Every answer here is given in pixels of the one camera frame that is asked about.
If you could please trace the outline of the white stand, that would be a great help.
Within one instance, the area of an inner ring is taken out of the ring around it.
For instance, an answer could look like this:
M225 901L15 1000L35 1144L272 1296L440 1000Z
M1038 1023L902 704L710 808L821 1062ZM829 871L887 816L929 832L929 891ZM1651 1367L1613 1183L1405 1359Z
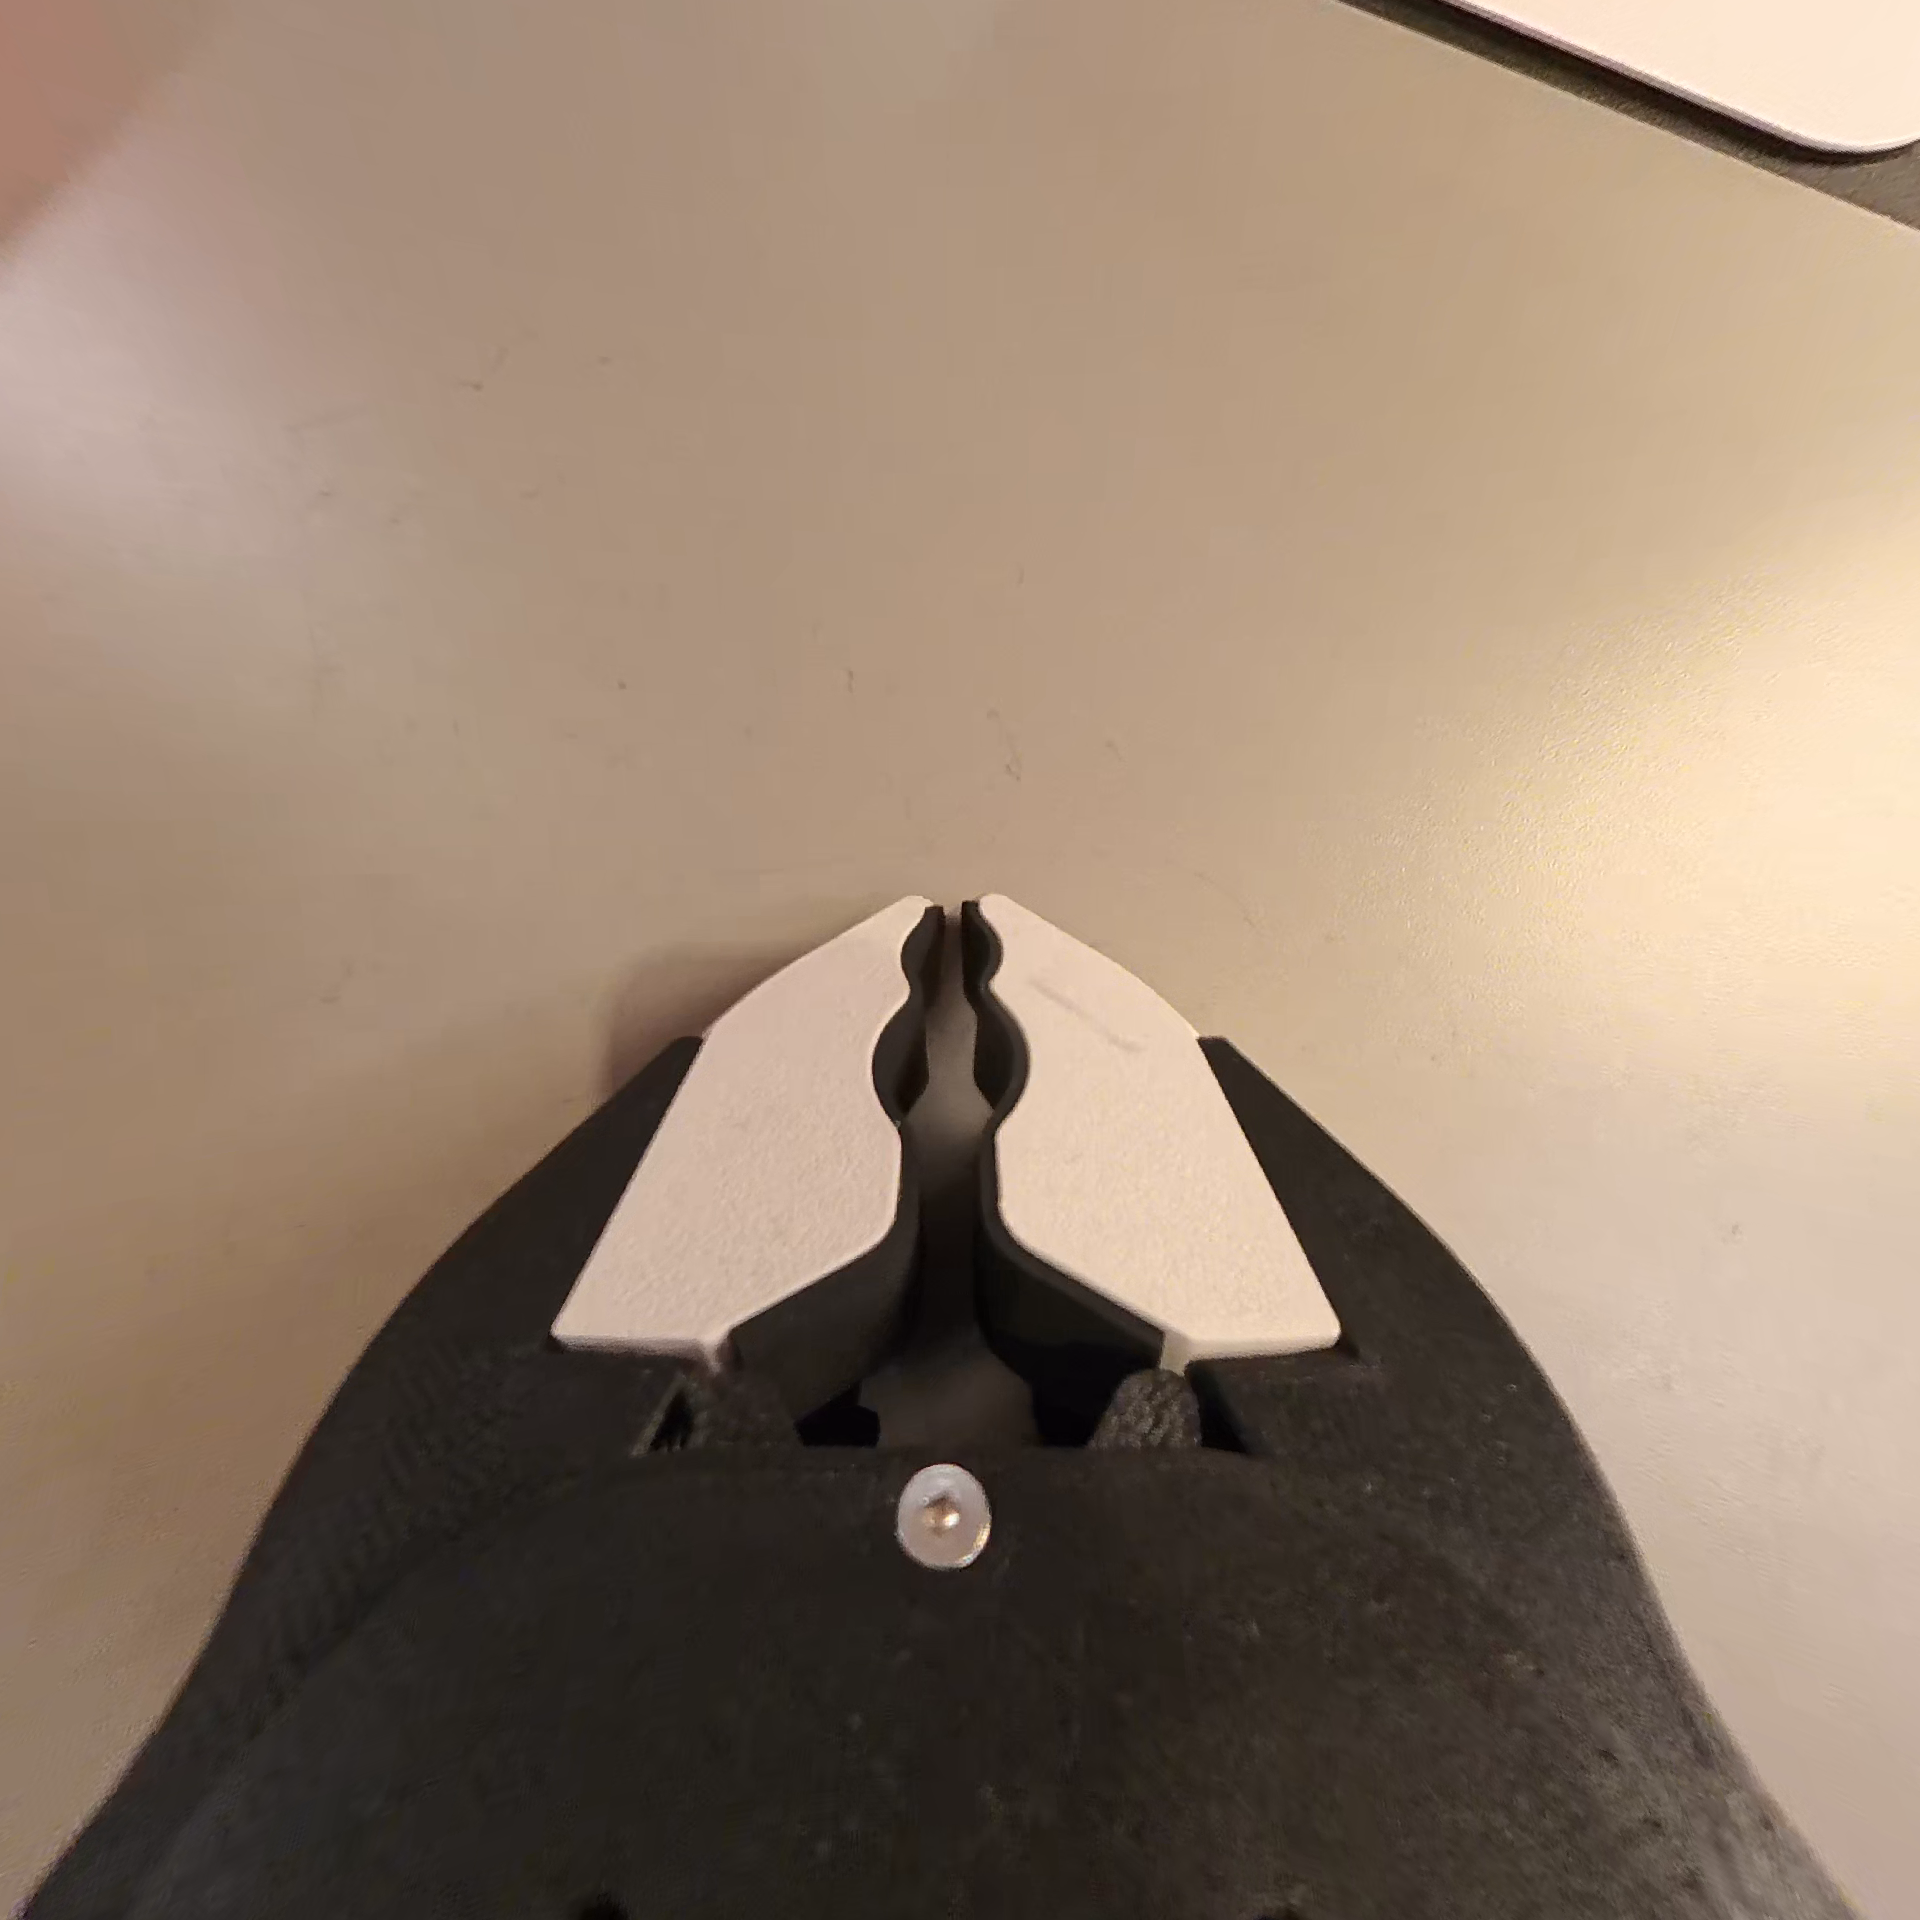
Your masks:
M1917 1L1467 1L1693 105L1837 156L1918 140Z

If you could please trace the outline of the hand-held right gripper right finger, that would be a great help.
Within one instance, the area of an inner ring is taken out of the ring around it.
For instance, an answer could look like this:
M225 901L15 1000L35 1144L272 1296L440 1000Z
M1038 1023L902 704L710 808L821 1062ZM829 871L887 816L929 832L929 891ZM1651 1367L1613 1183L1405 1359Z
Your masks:
M1010 896L962 907L978 1152L976 1317L1062 1419L1141 1371L1341 1342L1202 1036L1107 953Z

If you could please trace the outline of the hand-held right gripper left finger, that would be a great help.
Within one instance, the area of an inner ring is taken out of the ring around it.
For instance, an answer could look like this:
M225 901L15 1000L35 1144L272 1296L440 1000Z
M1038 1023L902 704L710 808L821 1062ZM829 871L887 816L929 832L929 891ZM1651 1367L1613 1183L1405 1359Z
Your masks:
M743 1371L792 1416L858 1391L918 1283L905 1113L929 1081L945 912L905 896L701 1037L552 1336Z

